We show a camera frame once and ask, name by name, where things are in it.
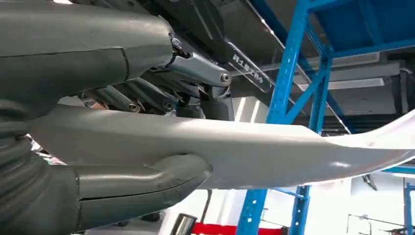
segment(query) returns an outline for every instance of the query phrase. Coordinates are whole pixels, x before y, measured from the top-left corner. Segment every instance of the blue steel shelving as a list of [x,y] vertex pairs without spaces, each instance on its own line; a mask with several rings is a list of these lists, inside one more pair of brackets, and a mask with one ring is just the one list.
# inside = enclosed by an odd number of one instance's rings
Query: blue steel shelving
[[[396,166],[383,172],[399,173],[399,174],[415,174],[415,168],[412,166]],[[403,200],[404,200],[404,219],[406,234],[414,234],[414,227],[412,226],[412,203],[411,203],[411,191],[415,191],[415,186],[408,182],[404,183],[403,188]]]
[[[278,21],[266,0],[246,1],[285,47],[267,115],[267,123],[270,124],[291,124],[307,100],[314,96],[310,129],[321,132],[327,103],[346,130],[353,133],[340,107],[327,91],[332,59],[415,45],[413,0],[297,0],[289,33]],[[321,43],[308,21],[310,14],[318,19],[329,45]],[[300,52],[304,34],[307,34],[320,55],[321,66],[317,72]],[[311,84],[287,112],[296,69]],[[309,186],[297,187],[290,235],[304,233],[309,192]],[[238,235],[257,234],[266,195],[267,189],[247,191],[239,218]]]

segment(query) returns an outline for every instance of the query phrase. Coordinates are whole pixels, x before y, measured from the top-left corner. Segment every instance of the silver cylinder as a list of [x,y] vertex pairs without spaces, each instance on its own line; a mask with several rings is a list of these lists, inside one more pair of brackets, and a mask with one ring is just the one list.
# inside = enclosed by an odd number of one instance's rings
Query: silver cylinder
[[171,235],[190,235],[192,234],[193,227],[197,221],[197,218],[180,213],[177,216],[176,222],[174,223],[173,230],[171,231]]

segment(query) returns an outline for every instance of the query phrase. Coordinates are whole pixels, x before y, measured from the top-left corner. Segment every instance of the wall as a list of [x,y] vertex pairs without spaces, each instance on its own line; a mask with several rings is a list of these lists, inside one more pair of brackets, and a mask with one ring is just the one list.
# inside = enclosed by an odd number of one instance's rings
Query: wall
[[[213,190],[211,203],[205,217],[205,223],[218,223],[218,216],[226,193],[227,190]],[[161,225],[159,235],[170,235],[179,213],[195,216],[198,218],[198,222],[200,222],[207,198],[207,190],[196,190],[185,200],[165,210],[165,218]]]
[[[373,219],[404,224],[403,178],[382,172],[373,174],[373,177],[378,191],[369,188],[359,178],[352,180],[350,214],[357,216],[367,215]],[[414,179],[408,179],[407,182],[415,184]],[[374,235],[384,234],[379,229],[388,230],[399,228],[397,225],[388,225],[375,221],[371,221],[371,224],[372,234]],[[362,221],[357,217],[351,217],[349,231],[351,233],[368,233],[369,221]]]
[[265,123],[268,107],[257,98],[250,96],[232,100],[235,121]]
[[[345,234],[347,228],[348,199],[351,180],[339,180],[314,185],[310,190],[305,235]],[[285,188],[295,192],[296,187]],[[275,190],[269,190],[265,201],[263,220],[260,227],[290,227],[294,197]]]

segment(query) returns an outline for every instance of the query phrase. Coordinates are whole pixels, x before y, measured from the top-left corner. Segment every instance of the ceiling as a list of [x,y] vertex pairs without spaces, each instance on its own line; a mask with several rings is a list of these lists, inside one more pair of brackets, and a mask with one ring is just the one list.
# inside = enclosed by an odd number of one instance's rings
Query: ceiling
[[[281,46],[244,0],[212,0],[212,2],[218,7],[224,19],[226,36],[248,57],[250,57],[260,67],[267,66],[272,63],[280,63],[283,52]],[[289,28],[291,23],[291,17],[294,12],[295,4],[296,1],[268,1],[268,5],[272,8],[275,15],[286,29]],[[310,22],[316,29],[320,39],[327,43],[325,34],[316,18],[311,16]],[[403,57],[401,55],[411,52],[411,50],[413,49],[382,52],[378,54],[377,62],[364,64],[366,62],[360,61],[362,63],[361,65],[357,64],[352,67],[353,69],[364,67],[366,68],[366,71],[351,71],[349,70],[351,67],[348,66],[334,69],[344,70],[344,72],[336,77],[332,74],[330,81],[333,81],[334,78],[337,80],[379,78],[379,81],[383,81],[382,86],[330,90],[331,95],[336,99],[344,114],[346,116],[350,116],[350,118],[359,126],[359,128],[357,128],[358,132],[368,131],[373,127],[378,127],[378,125],[374,123],[386,124],[387,122],[393,120],[393,118],[400,116],[395,114],[394,99],[392,95],[392,79],[400,78],[399,75],[390,76],[390,74],[399,73],[399,67],[389,71],[382,71],[376,66],[384,66],[389,63],[388,57],[391,54],[393,54],[397,59],[402,59]],[[316,50],[307,37],[304,39],[301,51],[307,58],[317,56]],[[410,60],[407,60],[407,63],[405,65],[401,65],[401,67],[410,67],[411,65]],[[376,71],[378,73],[375,77],[373,77],[374,75],[371,73]],[[277,70],[268,71],[267,74],[271,78],[275,79],[277,76]],[[406,97],[406,79],[406,76],[403,76],[401,79],[402,97]],[[271,97],[270,94],[261,94],[261,92],[252,90],[254,90],[253,85],[241,77],[241,79],[235,80],[232,92],[235,96],[255,95],[265,104],[268,104]],[[301,93],[302,91],[300,89],[293,87],[292,98],[294,100],[297,99]],[[405,99],[403,99],[402,105],[403,113],[407,112],[407,103]],[[304,111],[309,114],[310,110],[311,103],[309,102],[305,106]],[[327,109],[326,113],[329,116],[333,115],[329,109]],[[367,123],[367,127],[364,128],[362,123]]]

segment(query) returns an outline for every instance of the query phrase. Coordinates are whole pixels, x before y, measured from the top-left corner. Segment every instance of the fluorescent light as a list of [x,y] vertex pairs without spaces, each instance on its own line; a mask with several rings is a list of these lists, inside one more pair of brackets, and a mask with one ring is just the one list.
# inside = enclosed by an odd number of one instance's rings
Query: fluorescent light
[[414,174],[392,173],[392,175],[397,176],[397,177],[414,178],[415,179]]
[[220,224],[226,226],[231,215],[233,201],[235,200],[236,191],[234,189],[228,190],[222,203],[222,211],[219,213]]
[[69,0],[53,0],[55,3],[72,4]]
[[[358,80],[345,80],[345,81],[335,81],[328,83],[329,90],[340,90],[340,89],[350,89],[350,88],[362,88],[362,87],[381,87],[385,85],[383,78],[368,78],[368,79],[358,79]],[[299,87],[302,91],[305,91],[308,88],[309,84],[299,84]]]
[[338,166],[338,167],[343,167],[343,168],[348,168],[348,167],[351,166],[348,163],[342,163],[342,162],[332,162],[332,163],[330,163],[330,165],[332,165],[332,166]]
[[259,100],[255,102],[254,110],[252,111],[251,123],[255,123],[256,114],[258,113]]
[[242,97],[241,101],[239,102],[238,109],[236,110],[235,121],[239,121],[241,119],[242,111],[244,110],[245,106],[245,99],[245,97]]

